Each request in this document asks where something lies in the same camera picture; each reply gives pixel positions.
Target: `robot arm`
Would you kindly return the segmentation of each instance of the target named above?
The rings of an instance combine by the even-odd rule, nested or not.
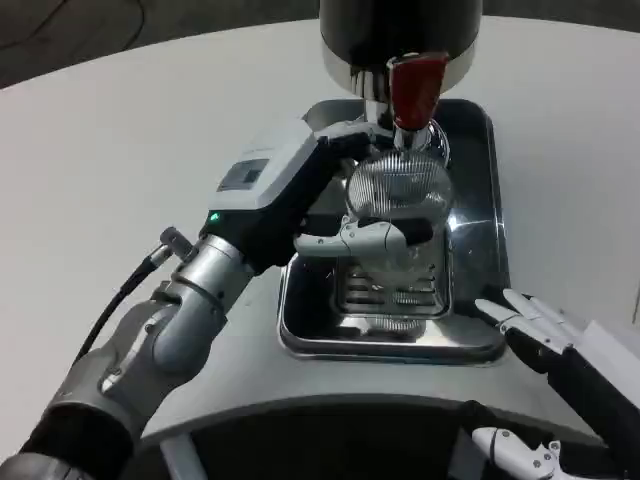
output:
[[[513,290],[505,290],[504,297],[516,311],[482,299],[476,300],[476,306],[527,366],[547,374],[549,385],[602,437],[629,478],[640,478],[640,336],[633,331],[614,336],[596,321],[581,331],[541,300],[527,299]],[[496,461],[500,458],[503,466],[517,465],[524,450],[514,447],[517,437],[502,437],[505,432],[481,428],[472,436],[488,456]],[[540,465],[552,468],[553,459],[559,458],[557,447],[557,452],[543,446],[544,452],[527,449],[531,458],[542,455],[525,462],[529,473],[540,473]],[[534,467],[534,462],[543,463]],[[514,474],[513,468],[505,469]],[[542,478],[529,477],[529,473],[517,478]]]
[[[200,240],[166,238],[161,259],[149,257],[166,260],[169,248],[181,258],[171,281],[74,363],[20,453],[0,466],[1,479],[119,476],[162,401],[202,369],[252,277],[292,258],[294,238],[341,160],[368,155],[370,133],[330,133],[297,120],[250,144],[218,186]]]

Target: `white countertop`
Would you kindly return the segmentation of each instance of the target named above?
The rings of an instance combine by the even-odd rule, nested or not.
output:
[[[638,52],[631,33],[487,17],[471,72],[447,94],[494,122],[513,286],[604,322],[632,322],[640,283]],[[0,458],[162,229],[195,237],[249,137],[347,96],[324,71],[317,21],[163,43],[0,91]],[[278,398],[385,391],[583,428],[511,356],[471,369],[294,359],[276,339],[277,289],[275,271],[254,280],[148,432]]]

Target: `drip tray grille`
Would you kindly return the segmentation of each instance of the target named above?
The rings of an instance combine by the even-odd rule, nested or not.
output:
[[[374,283],[357,263],[345,262],[338,266],[336,279],[337,306],[344,313],[433,316],[445,308],[433,272],[426,271],[410,287],[390,291]]]

